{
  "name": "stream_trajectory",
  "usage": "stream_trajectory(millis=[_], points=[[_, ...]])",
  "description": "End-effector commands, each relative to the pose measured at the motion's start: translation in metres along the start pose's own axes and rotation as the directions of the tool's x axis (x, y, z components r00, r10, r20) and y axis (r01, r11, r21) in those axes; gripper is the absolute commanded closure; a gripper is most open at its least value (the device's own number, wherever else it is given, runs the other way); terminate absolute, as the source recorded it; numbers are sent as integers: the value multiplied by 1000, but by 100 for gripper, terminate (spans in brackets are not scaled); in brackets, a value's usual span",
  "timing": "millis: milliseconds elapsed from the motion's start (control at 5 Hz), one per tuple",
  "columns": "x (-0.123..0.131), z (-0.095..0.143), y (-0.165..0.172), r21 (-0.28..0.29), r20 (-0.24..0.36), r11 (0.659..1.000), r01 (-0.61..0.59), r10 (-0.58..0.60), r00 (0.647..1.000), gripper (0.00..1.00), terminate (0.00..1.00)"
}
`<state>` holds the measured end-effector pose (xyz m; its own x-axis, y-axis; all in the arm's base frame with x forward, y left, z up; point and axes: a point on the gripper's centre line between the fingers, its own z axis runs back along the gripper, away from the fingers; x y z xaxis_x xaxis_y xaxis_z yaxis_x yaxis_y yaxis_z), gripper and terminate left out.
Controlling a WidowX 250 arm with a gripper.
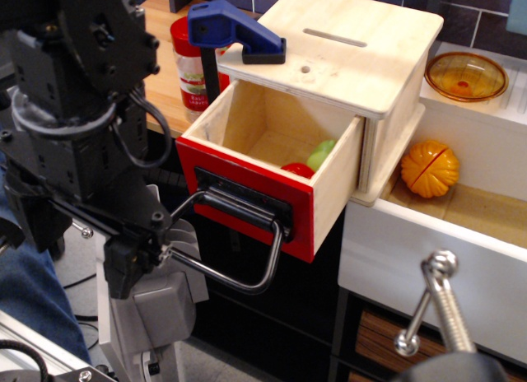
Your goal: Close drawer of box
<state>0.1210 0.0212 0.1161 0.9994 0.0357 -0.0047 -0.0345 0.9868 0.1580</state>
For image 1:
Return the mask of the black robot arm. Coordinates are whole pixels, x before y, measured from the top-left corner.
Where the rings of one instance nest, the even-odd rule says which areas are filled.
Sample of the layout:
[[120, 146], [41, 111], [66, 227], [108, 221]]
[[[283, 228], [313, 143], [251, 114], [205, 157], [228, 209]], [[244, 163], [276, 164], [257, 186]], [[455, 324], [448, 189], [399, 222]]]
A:
[[161, 261], [171, 219], [144, 174], [144, 80], [158, 39], [134, 0], [1, 0], [16, 85], [2, 119], [4, 191], [26, 238], [47, 249], [76, 220], [107, 236], [110, 296], [127, 298]]

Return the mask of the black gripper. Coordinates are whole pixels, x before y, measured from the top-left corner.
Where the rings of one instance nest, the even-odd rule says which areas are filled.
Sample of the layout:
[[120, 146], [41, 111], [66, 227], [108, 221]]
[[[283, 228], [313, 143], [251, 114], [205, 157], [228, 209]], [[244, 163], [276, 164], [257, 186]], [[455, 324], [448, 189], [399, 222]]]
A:
[[112, 236], [103, 262], [112, 299], [127, 299], [161, 262], [169, 213], [128, 165], [112, 171], [71, 159], [9, 159], [4, 187], [17, 223], [39, 252], [57, 245], [73, 220]]

